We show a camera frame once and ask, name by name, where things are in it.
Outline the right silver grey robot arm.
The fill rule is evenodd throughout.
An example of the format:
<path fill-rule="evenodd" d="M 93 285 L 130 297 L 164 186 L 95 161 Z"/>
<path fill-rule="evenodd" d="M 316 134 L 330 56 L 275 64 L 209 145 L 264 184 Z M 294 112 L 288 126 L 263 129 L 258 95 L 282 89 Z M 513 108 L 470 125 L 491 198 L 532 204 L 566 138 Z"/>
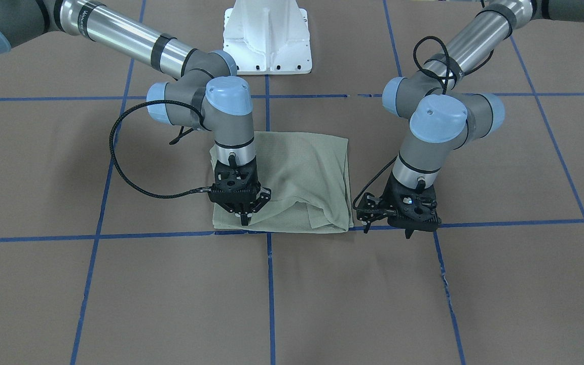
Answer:
<path fill-rule="evenodd" d="M 204 193 L 240 227 L 253 223 L 272 192 L 258 178 L 252 93 L 238 76 L 233 56 L 202 51 L 100 1 L 0 1 L 0 55 L 51 32 L 83 37 L 160 74 L 144 102 L 123 112 L 109 136 L 112 164 L 127 185 L 156 199 Z M 213 135 L 212 185 L 161 195 L 140 188 L 124 174 L 114 145 L 117 131 L 142 108 L 153 120 L 180 127 L 172 144 L 194 131 Z"/>

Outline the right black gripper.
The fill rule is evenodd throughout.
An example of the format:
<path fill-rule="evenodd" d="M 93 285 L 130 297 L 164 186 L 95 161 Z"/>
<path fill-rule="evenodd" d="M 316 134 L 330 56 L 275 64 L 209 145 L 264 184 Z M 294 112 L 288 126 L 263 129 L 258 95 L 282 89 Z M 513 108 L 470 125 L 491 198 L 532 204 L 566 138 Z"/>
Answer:
<path fill-rule="evenodd" d="M 259 181 L 257 159 L 242 166 L 237 165 L 234 157 L 230 157 L 227 164 L 217 161 L 214 177 L 209 199 L 227 212 L 239 215 L 241 226 L 248 226 L 251 215 L 271 199 L 271 189 Z"/>

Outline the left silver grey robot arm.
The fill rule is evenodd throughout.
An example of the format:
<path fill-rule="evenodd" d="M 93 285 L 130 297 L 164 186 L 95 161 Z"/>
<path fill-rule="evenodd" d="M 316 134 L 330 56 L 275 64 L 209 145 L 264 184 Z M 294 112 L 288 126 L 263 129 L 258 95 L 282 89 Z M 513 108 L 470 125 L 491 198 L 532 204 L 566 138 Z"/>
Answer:
<path fill-rule="evenodd" d="M 408 132 L 384 166 L 391 173 L 382 194 L 362 189 L 352 201 L 364 233 L 378 221 L 404 230 L 406 238 L 440 228 L 435 181 L 448 155 L 495 132 L 506 114 L 497 95 L 460 93 L 459 86 L 504 40 L 540 19 L 584 23 L 584 1 L 483 1 L 449 42 L 427 35 L 415 44 L 416 72 L 394 77 L 381 95 L 383 108 L 406 120 Z"/>

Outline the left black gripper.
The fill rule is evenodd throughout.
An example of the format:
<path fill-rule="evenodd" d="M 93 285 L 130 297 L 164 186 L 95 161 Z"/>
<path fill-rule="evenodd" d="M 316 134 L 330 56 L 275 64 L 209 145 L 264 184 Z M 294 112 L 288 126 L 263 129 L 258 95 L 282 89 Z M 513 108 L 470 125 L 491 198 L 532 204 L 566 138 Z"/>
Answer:
<path fill-rule="evenodd" d="M 421 182 L 418 190 L 412 190 L 388 180 L 380 197 L 365 193 L 355 211 L 364 234 L 370 231 L 372 222 L 387 218 L 390 226 L 404 229 L 405 238 L 410 239 L 414 231 L 434 232 L 440 227 L 436 206 L 434 186 L 426 188 Z"/>

